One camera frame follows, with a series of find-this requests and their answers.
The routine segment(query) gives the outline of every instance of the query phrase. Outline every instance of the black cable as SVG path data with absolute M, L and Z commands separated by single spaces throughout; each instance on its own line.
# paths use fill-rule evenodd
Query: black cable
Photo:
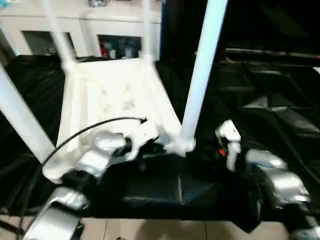
M 117 118 L 112 118 L 112 119 L 108 119 L 108 120 L 104 120 L 101 122 L 98 122 L 96 124 L 93 124 L 91 126 L 88 126 L 80 131 L 78 131 L 77 133 L 73 134 L 72 136 L 68 137 L 65 141 L 63 141 L 59 146 L 57 146 L 43 161 L 43 164 L 41 164 L 38 169 L 36 170 L 35 174 L 33 175 L 33 177 L 31 178 L 29 184 L 28 184 L 28 191 L 24 197 L 24 201 L 22 203 L 21 206 L 21 213 L 20 213 L 20 222 L 19 222 L 19 226 L 18 229 L 22 229 L 22 225 L 23 225 L 23 221 L 24 221 L 24 216 L 25 213 L 27 211 L 27 207 L 29 204 L 29 200 L 32 194 L 32 191 L 34 189 L 34 187 L 36 186 L 36 183 L 38 181 L 39 176 L 41 175 L 41 171 L 43 166 L 51 159 L 51 157 L 57 152 L 59 151 L 64 145 L 66 145 L 68 142 L 70 142 L 72 139 L 74 139 L 75 137 L 79 136 L 80 134 L 93 129 L 97 126 L 103 125 L 103 124 L 107 124 L 110 122 L 114 122 L 114 121 L 120 121 L 120 120 L 139 120 L 141 121 L 141 123 L 145 122 L 145 119 L 142 118 L 137 118 L 137 117 L 117 117 Z M 20 240 L 20 234 L 19 232 L 16 233 L 16 240 Z
M 23 236 L 25 234 L 25 231 L 22 228 L 18 228 L 11 223 L 2 220 L 0 220 L 0 228 L 5 229 L 11 233 L 15 233 L 18 236 Z

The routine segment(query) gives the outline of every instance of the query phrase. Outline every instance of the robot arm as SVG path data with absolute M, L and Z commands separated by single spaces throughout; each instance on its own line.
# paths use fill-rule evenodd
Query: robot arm
M 261 195 L 264 199 L 261 200 L 279 211 L 280 220 L 290 238 L 320 239 L 320 227 L 310 215 L 312 200 L 300 177 L 291 172 L 281 158 L 269 151 L 241 149 L 241 136 L 231 120 L 224 122 L 215 133 L 225 157 L 226 168 L 252 181 L 252 186 L 258 184 L 256 191 L 264 193 Z M 257 211 L 260 211 L 262 201 L 256 200 Z

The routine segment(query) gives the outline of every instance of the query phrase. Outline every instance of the white plastic frame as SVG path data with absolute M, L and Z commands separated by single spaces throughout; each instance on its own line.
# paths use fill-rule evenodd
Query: white plastic frame
M 181 127 L 152 62 L 149 0 L 143 0 L 143 58 L 88 63 L 75 62 L 71 54 L 71 48 L 57 24 L 49 0 L 42 0 L 43 8 L 52 28 L 53 39 L 56 46 L 58 46 L 58 52 L 62 59 L 62 68 L 66 73 L 58 142 L 80 130 L 79 121 L 82 116 L 81 96 L 85 88 L 80 84 L 79 79 L 83 78 L 86 74 L 96 74 L 95 77 L 99 77 L 99 75 L 103 76 L 103 71 L 108 68 L 110 72 L 114 69 L 118 69 L 121 72 L 127 70 L 131 74 L 135 72 L 134 79 L 137 83 L 144 81 L 143 84 L 140 83 L 140 86 L 144 86 L 145 88 L 142 90 L 143 94 L 138 94 L 135 100 L 147 112 L 147 118 L 155 122 L 159 134 L 166 133 L 170 137 L 171 143 L 166 146 L 169 151 L 179 153 L 180 155 L 184 155 L 187 151 L 192 151 L 195 146 L 195 131 L 227 2 L 228 0 L 208 0 Z M 53 150 L 53 144 L 21 98 L 17 89 L 15 89 L 3 68 L 0 69 L 0 73 L 2 73 L 0 78 L 0 84 L 2 85 L 0 88 L 0 109 L 37 159 L 43 162 L 45 157 Z M 95 120 L 93 119 L 93 122 L 89 120 L 88 124 L 95 123 Z M 79 142 L 74 141 L 73 146 L 70 145 L 69 147 L 76 149 L 78 145 Z M 57 181 L 64 170 L 70 167 L 68 164 L 56 159 L 55 162 L 46 165 L 43 173 L 51 181 Z

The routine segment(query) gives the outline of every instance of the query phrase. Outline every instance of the black fabric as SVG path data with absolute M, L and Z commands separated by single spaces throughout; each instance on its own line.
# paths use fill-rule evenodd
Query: black fabric
M 182 121 L 192 68 L 185 69 L 172 62 L 157 62 L 156 68 Z M 43 129 L 56 143 L 64 87 L 59 60 L 52 56 L 19 56 L 6 70 Z M 320 203 L 319 184 L 301 164 L 302 161 L 320 177 L 319 85 L 320 75 L 312 68 L 215 65 L 196 131 L 194 152 L 187 158 L 166 155 L 112 166 L 97 187 L 86 215 L 232 220 L 246 231 L 254 228 L 257 222 L 250 214 L 248 187 L 239 176 L 215 164 L 214 131 L 227 119 L 234 121 L 246 147 L 267 149 L 286 160 L 302 177 L 316 203 Z M 0 196 L 0 205 L 2 210 L 15 215 L 21 206 L 24 185 L 38 162 L 3 116 L 0 129 L 3 152 L 0 179 L 2 191 L 6 193 Z M 1 178 L 2 170 L 12 163 L 17 167 L 13 166 L 13 170 Z M 36 210 L 54 187 L 42 176 L 29 207 Z M 276 220 L 277 215 L 267 212 L 263 218 Z

